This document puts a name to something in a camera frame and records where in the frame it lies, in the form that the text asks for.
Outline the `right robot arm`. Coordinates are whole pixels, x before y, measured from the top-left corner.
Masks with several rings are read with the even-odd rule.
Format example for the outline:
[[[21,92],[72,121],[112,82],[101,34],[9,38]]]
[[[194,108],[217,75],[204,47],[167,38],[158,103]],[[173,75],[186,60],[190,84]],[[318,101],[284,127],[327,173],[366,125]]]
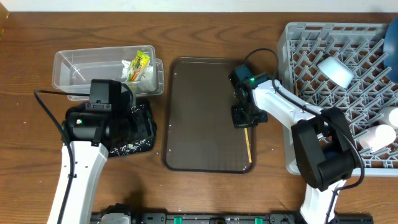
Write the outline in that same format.
[[[290,129],[295,160],[307,184],[300,216],[305,223],[332,223],[339,192],[363,164],[344,113],[307,104],[277,80],[250,73],[229,76],[238,103],[231,108],[235,128],[268,121],[271,114]]]

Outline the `white cup pink inside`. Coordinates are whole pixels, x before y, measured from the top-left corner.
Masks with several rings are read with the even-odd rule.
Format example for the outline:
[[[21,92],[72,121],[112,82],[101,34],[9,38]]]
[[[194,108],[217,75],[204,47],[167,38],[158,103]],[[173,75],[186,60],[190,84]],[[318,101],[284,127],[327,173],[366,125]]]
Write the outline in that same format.
[[[396,139],[394,128],[386,124],[380,124],[365,130],[365,133],[359,138],[359,143],[363,148],[370,148],[376,152]]]

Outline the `light blue rice bowl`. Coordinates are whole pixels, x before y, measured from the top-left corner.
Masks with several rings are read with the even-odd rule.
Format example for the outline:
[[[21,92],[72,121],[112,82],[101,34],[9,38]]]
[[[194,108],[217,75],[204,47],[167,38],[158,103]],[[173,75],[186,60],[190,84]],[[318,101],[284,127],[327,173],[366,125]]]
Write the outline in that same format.
[[[328,57],[317,66],[326,77],[343,88],[348,88],[354,78],[354,73],[335,57]]]

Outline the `white tissue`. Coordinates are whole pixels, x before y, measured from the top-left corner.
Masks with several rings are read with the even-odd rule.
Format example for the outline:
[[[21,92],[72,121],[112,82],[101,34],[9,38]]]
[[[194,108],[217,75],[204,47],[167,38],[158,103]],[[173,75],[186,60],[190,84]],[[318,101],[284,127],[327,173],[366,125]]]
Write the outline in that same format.
[[[132,61],[128,61],[128,60],[123,60],[121,63],[123,65],[123,69],[122,69],[122,75],[121,78],[128,82],[128,77],[129,77],[129,66],[131,64]],[[150,66],[149,63],[147,64],[146,68],[144,69],[142,75],[138,78],[137,81],[143,81],[143,80],[150,80],[154,75],[153,72],[153,66]]]

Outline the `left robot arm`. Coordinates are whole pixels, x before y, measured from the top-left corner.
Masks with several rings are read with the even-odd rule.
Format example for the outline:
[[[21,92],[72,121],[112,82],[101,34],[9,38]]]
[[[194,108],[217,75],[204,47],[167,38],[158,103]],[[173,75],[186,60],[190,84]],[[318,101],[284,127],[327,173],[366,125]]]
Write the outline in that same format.
[[[98,181],[110,157],[147,152],[154,147],[157,126],[150,105],[132,107],[131,139],[107,148],[91,141],[72,141],[62,147],[62,169],[48,223],[89,223]]]

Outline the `wooden chopstick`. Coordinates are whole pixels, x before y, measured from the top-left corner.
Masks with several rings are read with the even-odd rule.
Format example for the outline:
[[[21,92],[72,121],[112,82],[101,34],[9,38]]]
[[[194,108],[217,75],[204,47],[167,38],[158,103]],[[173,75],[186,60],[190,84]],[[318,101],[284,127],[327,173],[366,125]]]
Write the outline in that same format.
[[[248,134],[247,128],[244,128],[244,133],[245,133],[246,148],[247,148],[247,153],[248,153],[248,161],[249,161],[249,163],[252,163],[251,146],[250,146],[250,139],[249,139],[249,134]]]

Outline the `white cup green inside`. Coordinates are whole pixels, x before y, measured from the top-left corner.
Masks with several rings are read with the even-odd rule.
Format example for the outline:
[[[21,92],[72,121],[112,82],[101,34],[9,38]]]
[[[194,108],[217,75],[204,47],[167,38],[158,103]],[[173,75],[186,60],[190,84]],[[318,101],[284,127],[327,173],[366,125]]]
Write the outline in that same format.
[[[398,127],[398,108],[389,106],[381,109],[379,114],[382,117],[378,120],[379,124],[386,124],[397,130]]]

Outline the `blue plate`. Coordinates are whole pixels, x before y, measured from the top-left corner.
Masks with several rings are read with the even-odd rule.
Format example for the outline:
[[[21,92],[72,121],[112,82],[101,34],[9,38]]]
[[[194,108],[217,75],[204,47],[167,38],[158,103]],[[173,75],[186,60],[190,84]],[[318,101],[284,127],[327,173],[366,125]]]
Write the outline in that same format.
[[[398,20],[394,18],[387,28],[383,45],[383,52],[387,54],[383,64],[385,68],[391,68],[387,76],[394,83],[397,83],[397,28]]]

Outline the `yellow snack wrapper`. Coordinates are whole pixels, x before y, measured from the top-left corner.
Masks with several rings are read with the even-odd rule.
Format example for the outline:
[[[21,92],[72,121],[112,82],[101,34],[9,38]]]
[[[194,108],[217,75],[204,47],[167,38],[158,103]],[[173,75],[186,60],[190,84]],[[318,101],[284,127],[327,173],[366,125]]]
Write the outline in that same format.
[[[149,61],[149,54],[142,51],[137,51],[136,57],[129,66],[129,77],[127,80],[129,82],[137,81],[138,78],[142,75]]]

